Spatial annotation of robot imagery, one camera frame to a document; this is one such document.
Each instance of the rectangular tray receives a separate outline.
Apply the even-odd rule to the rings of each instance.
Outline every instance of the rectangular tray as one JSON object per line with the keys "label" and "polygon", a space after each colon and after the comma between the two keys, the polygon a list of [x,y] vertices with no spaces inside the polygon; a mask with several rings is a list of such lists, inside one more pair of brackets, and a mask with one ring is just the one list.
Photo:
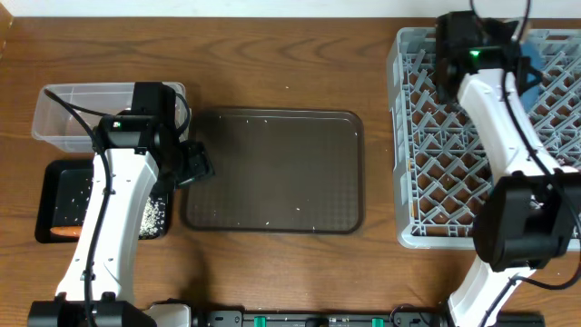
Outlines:
{"label": "rectangular tray", "polygon": [[[57,160],[46,167],[34,237],[39,243],[77,242],[50,232],[52,227],[82,226],[93,187],[91,160]],[[143,213],[140,240],[167,233],[171,196],[150,196]]]}
{"label": "rectangular tray", "polygon": [[[398,239],[408,248],[474,249],[472,220],[492,188],[490,172],[468,115],[437,101],[435,32],[399,30],[387,61]],[[546,74],[531,122],[557,160],[579,168],[581,31],[532,30],[528,41],[540,51]],[[579,241],[571,240],[569,249],[578,250]]]}
{"label": "rectangular tray", "polygon": [[216,175],[188,190],[197,230],[351,233],[365,212],[363,125],[349,112],[213,109],[193,119]]}

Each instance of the green clip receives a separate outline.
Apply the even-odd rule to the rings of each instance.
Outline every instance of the green clip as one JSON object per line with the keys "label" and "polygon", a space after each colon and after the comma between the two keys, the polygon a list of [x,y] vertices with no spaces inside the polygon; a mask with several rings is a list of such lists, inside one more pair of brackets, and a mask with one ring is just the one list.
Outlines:
{"label": "green clip", "polygon": [[381,318],[371,319],[371,327],[383,327],[383,319]]}
{"label": "green clip", "polygon": [[266,317],[254,317],[254,327],[266,327]]}

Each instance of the black tray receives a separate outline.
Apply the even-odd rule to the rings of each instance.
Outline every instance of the black tray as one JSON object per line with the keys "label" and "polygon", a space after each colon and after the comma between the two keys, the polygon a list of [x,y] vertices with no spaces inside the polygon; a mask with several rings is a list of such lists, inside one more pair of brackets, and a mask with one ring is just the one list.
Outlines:
{"label": "black tray", "polygon": [[[74,237],[54,235],[52,227],[81,226],[89,205],[93,186],[93,162],[91,160],[57,160],[46,167],[34,237],[39,243],[77,242]],[[157,214],[150,219],[153,228],[140,233],[140,240],[155,239],[167,233],[171,196],[150,196],[150,204],[157,204]]]}
{"label": "black tray", "polygon": [[363,125],[349,112],[211,109],[193,119],[216,175],[192,184],[197,230],[351,233],[364,217]]}

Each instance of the clear plastic container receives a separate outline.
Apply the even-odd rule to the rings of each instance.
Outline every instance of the clear plastic container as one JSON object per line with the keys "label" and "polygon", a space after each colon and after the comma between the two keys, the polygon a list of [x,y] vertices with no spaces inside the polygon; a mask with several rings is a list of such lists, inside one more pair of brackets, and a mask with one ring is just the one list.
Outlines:
{"label": "clear plastic container", "polygon": [[[181,83],[164,82],[175,92],[185,96],[185,87]],[[49,84],[43,87],[38,95],[32,136],[36,140],[47,141],[68,153],[92,153],[91,139],[76,120],[58,103],[44,94],[50,89],[61,99],[70,104],[105,114],[119,114],[131,108],[134,83],[95,83],[95,84]],[[180,125],[185,120],[185,105],[176,99],[175,122]],[[77,113],[92,128],[99,124],[100,116]],[[180,136],[185,140],[189,128]]]}

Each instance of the gray baking tray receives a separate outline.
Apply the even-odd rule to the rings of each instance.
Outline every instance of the gray baking tray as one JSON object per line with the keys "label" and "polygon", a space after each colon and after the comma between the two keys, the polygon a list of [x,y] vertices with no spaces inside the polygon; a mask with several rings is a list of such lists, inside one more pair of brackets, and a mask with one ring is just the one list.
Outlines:
{"label": "gray baking tray", "polygon": [[196,230],[352,233],[364,217],[363,125],[339,111],[219,108],[193,119],[216,175],[188,190]]}

